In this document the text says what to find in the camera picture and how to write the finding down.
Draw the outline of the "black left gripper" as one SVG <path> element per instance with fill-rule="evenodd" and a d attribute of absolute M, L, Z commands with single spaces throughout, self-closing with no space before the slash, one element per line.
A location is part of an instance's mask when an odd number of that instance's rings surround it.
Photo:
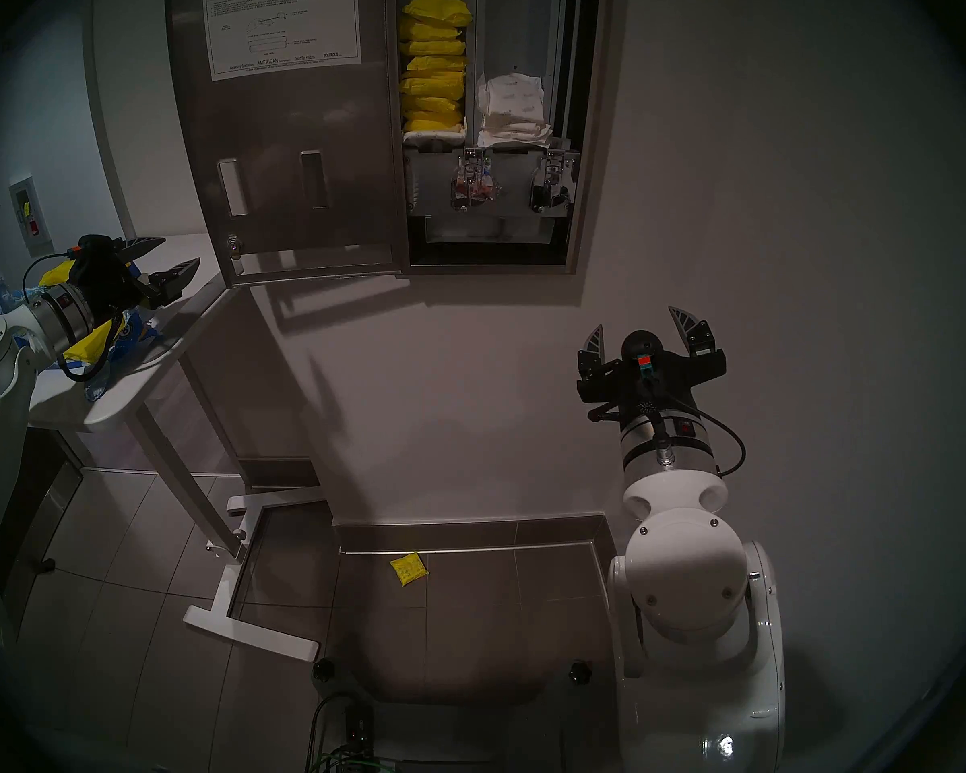
<path fill-rule="evenodd" d="M 199 258 L 179 263 L 167 271 L 146 274 L 146 285 L 120 261 L 139 260 L 166 240 L 163 236 L 116 238 L 115 252 L 74 250 L 69 285 L 79 291 L 91 318 L 110 320 L 115 314 L 134 307 L 159 309 L 182 297 L 198 273 Z"/>

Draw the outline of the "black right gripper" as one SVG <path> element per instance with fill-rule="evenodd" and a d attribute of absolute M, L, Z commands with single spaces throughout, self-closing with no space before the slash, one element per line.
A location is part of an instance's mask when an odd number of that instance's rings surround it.
<path fill-rule="evenodd" d="M 719 349 L 706 320 L 679 307 L 669 313 L 685 344 L 687 356 L 665 350 L 651 353 L 625 351 L 621 358 L 605 359 L 604 327 L 599 324 L 577 353 L 577 392 L 591 404 L 592 422 L 617 420 L 628 424 L 638 416 L 667 409 L 697 414 L 692 390 L 726 372 L 726 355 Z"/>

